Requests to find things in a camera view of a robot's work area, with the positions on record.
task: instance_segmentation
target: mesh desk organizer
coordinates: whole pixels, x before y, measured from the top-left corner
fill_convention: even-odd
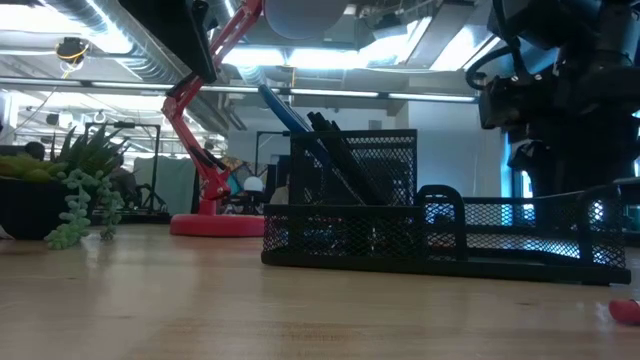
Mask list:
[[[291,135],[290,205],[265,209],[263,263],[630,283],[617,186],[534,199],[416,192],[414,130],[328,130]]]

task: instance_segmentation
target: desk surface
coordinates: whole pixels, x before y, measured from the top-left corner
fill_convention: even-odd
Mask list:
[[[259,239],[122,226],[0,242],[0,359],[637,359],[607,303],[631,286],[268,267]]]

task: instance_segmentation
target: cable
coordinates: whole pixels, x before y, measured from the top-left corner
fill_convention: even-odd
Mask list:
[[[493,0],[493,11],[496,14],[499,35],[507,43],[511,57],[513,58],[513,68],[516,75],[520,77],[528,75],[529,72],[520,53],[520,40],[518,40],[517,36],[512,36],[507,31],[507,18],[504,13],[503,0]]]
[[[510,53],[511,48],[509,46],[505,46],[500,49],[493,50],[492,52],[478,59],[478,61],[476,61],[469,67],[469,70],[467,70],[467,73],[465,74],[465,80],[467,81],[467,84],[469,84],[469,86],[471,86],[473,89],[484,90],[484,85],[476,83],[474,79],[478,70],[480,70],[480,68],[485,64]]]
[[[78,61],[78,59],[80,58],[80,56],[76,56],[75,59],[73,59],[73,63],[71,64],[71,67],[67,69],[67,71],[64,72],[64,74],[62,74],[62,78],[66,79],[69,74],[71,74],[72,72],[79,70],[80,69],[80,65],[78,65],[78,67],[73,67],[76,64],[76,61]]]
[[[56,45],[56,54],[58,52],[58,47],[60,47],[60,45]],[[73,54],[73,55],[59,55],[58,54],[58,58],[61,60],[71,60],[71,59],[75,59],[75,58],[79,58],[80,56],[84,55],[84,53],[87,52],[87,50],[89,50],[89,44],[87,44],[87,46],[84,47],[84,49],[82,49],[82,51]]]
[[[484,90],[484,85],[475,82],[475,75],[478,70],[485,64],[508,54],[511,54],[513,58],[513,69],[518,77],[524,78],[530,75],[522,59],[522,53],[520,53],[520,40],[518,40],[517,36],[512,36],[507,32],[507,19],[504,13],[503,0],[493,0],[492,3],[496,14],[496,22],[498,23],[498,35],[507,43],[507,46],[488,53],[469,67],[465,74],[465,80],[475,90]]]
[[[84,61],[77,64],[76,66],[71,66],[71,64],[65,62],[65,61],[60,61],[60,70],[64,73],[64,72],[69,72],[69,73],[73,73],[76,72],[80,69],[82,69],[82,67],[84,66]]]

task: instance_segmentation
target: ceiling duct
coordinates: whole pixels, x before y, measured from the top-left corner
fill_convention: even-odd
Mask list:
[[[117,61],[145,82],[174,84],[189,72],[184,65],[172,60],[116,0],[40,0],[40,2],[67,16],[70,20],[86,26],[93,35],[92,42],[104,51],[113,52],[110,48],[114,44],[120,45],[120,48],[127,47],[128,44],[127,55],[133,58]],[[226,134],[228,116],[214,106],[210,106],[209,103],[216,102],[205,101],[199,95],[188,109],[207,131]]]

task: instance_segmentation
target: fluorescent light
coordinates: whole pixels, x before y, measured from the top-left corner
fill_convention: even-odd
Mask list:
[[[342,90],[315,90],[315,89],[291,89],[292,95],[320,95],[320,96],[342,96],[342,97],[378,97],[373,91],[342,91]]]
[[[168,84],[125,83],[116,81],[91,81],[91,86],[132,90],[169,90],[173,87],[173,85]]]
[[[45,86],[74,86],[82,87],[82,83],[78,80],[59,80],[53,78],[18,78],[18,77],[1,77],[2,82],[12,85],[45,85]]]
[[[358,10],[358,6],[354,5],[354,4],[349,4],[347,5],[347,7],[344,9],[344,13],[343,15],[355,15],[356,12]]]
[[[478,25],[465,25],[449,44],[429,70],[455,71],[466,64],[490,37],[490,33]]]
[[[203,86],[203,91],[224,92],[230,94],[257,94],[255,86]]]
[[[465,71],[468,70],[471,65],[475,64],[476,61],[480,60],[481,57],[487,55],[493,48],[495,48],[498,43],[500,43],[501,39],[497,36],[490,37],[486,41],[486,45],[484,45],[480,51],[478,51],[473,57],[467,61],[466,64],[462,67]]]
[[[408,38],[409,35],[404,34],[378,39],[368,46],[360,49],[358,55],[362,58],[362,62],[365,66],[372,61],[381,61],[392,58],[395,54],[402,51]]]
[[[431,24],[432,19],[433,18],[431,16],[423,18],[413,29],[413,31],[409,30],[409,25],[411,24],[407,25],[407,30],[409,30],[409,33],[411,35],[409,36],[409,40],[407,40],[404,48],[400,52],[398,52],[398,56],[396,57],[396,65],[406,62],[407,59],[409,59],[409,56],[413,54],[413,51],[416,49],[416,46],[418,46],[420,39],[422,39],[424,33],[429,28],[429,24]]]
[[[235,48],[222,62],[235,66],[280,66],[284,65],[284,56],[278,49]]]
[[[355,50],[296,49],[287,65],[301,69],[354,69],[367,64]]]
[[[229,13],[229,17],[232,18],[236,14],[236,10],[231,6],[232,0],[224,0],[224,6],[227,8],[227,13]]]
[[[0,5],[0,30],[82,34],[82,25],[43,6]]]
[[[408,94],[408,93],[390,93],[389,99],[394,100],[417,100],[417,101],[437,101],[437,102],[475,102],[473,96],[456,96],[456,95],[435,95],[435,94]]]

